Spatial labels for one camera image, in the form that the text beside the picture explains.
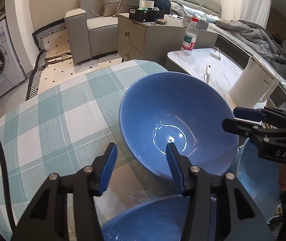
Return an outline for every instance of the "nightstand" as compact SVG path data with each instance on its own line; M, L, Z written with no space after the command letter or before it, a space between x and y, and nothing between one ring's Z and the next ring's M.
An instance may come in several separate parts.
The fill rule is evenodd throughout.
M147 60L165 67L168 52L181 49L186 27L181 20L165 15L165 25L130 20L118 15L118 53L124 61ZM213 48L218 34L199 30L194 48Z

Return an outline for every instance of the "sofa armrest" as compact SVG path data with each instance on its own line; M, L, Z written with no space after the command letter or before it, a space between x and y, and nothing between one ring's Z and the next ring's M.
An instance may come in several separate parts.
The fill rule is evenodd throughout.
M86 11L81 8L68 11L65 15L65 23L74 63L91 59Z

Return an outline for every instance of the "plaid tablecloth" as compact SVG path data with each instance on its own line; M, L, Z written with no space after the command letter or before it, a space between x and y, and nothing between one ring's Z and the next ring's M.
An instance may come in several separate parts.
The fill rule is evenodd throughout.
M95 199L101 224L133 206L175 193L174 185L156 178L133 158L118 122L126 89L160 71L166 70L140 60L106 67L49 89L0 119L16 224L49 174L77 172L92 164L110 142L117 144L118 158L107 191ZM76 240L72 207L69 195L70 240ZM1 169L0 233L10 240Z

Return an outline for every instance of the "white electric kettle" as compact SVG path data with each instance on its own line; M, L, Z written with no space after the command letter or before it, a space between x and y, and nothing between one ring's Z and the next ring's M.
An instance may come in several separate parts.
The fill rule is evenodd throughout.
M253 108L258 102L265 102L278 84L271 67L254 55L230 89L230 96L237 106Z

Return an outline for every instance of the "bottle label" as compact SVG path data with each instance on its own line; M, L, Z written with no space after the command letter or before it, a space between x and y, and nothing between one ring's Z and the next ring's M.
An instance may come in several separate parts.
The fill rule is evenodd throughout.
M183 44L182 47L186 50L192 51L194 48L194 44L196 41L196 37L195 36L191 36L188 35L187 33L185 34L184 40L183 40Z

